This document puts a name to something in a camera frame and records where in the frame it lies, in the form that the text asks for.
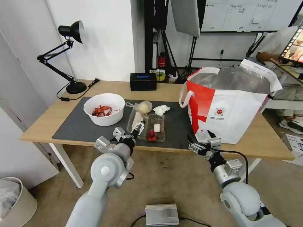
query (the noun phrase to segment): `black table mat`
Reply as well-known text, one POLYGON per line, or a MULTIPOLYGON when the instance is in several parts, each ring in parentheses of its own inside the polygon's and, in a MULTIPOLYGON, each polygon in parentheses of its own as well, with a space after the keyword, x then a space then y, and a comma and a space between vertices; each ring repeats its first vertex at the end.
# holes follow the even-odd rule
MULTIPOLYGON (((116 127, 122 127, 125 131, 132 108, 125 107, 122 119, 111 126, 95 125, 89 116, 83 111, 84 103, 89 97, 80 100, 70 115, 65 119, 60 128, 53 135, 53 139, 95 142, 100 136, 108 140, 113 138, 113 131, 116 127)), ((140 103, 142 100, 125 100, 132 104, 140 103)), ((196 142, 191 123, 188 116, 187 108, 181 108, 177 102, 151 101, 153 108, 160 105, 167 105, 171 109, 164 115, 164 142, 148 142, 137 140, 137 146, 150 146, 162 148, 188 149, 187 134, 196 142)))

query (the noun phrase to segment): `black box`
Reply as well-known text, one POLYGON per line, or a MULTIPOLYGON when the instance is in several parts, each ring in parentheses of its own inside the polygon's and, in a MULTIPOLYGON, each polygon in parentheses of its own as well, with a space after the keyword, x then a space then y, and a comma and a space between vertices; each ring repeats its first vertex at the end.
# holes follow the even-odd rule
POLYGON ((130 90, 157 90, 157 78, 155 73, 131 73, 130 90))

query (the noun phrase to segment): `person's hand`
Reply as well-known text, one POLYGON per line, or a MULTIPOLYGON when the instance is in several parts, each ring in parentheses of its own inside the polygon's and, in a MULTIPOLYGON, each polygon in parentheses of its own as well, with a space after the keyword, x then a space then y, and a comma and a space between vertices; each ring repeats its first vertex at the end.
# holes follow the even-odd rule
POLYGON ((277 62, 282 62, 282 60, 280 59, 280 55, 277 54, 272 54, 272 57, 274 60, 276 60, 277 62))

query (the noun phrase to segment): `clear plastic tray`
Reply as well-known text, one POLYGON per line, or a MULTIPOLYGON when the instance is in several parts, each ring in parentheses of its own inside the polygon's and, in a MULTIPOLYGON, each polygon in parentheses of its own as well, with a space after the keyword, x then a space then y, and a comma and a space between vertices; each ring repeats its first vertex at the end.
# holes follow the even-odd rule
MULTIPOLYGON (((133 108, 128 123, 127 123, 127 132, 132 131, 132 124, 135 119, 136 110, 133 108)), ((151 141, 152 142, 164 142, 165 141, 165 131, 164 131, 164 116, 159 116, 156 114, 148 114, 148 115, 142 115, 143 121, 145 121, 145 127, 142 131, 141 135, 138 137, 141 140, 147 140, 147 137, 149 137, 149 132, 151 130, 154 130, 155 124, 160 124, 161 132, 155 132, 155 136, 157 137, 157 140, 151 141)))

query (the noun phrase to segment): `red and white bag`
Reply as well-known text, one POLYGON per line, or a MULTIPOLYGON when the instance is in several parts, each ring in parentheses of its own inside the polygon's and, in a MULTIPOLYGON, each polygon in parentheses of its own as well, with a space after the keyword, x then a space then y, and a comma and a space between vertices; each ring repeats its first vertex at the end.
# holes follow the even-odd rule
MULTIPOLYGON (((265 80, 269 86, 268 91, 274 92, 282 89, 276 74, 271 70, 246 59, 241 62, 240 67, 251 73, 254 79, 267 78, 269 83, 265 80)), ((243 90, 211 89, 191 81, 196 76, 205 75, 203 73, 218 74, 219 71, 218 68, 205 67, 190 75, 180 92, 179 104, 181 108, 188 105, 189 118, 198 142, 207 142, 207 139, 210 138, 207 132, 209 130, 220 137, 223 143, 235 144, 247 130, 268 94, 243 90), (186 85, 187 95, 182 104, 181 99, 186 85)))

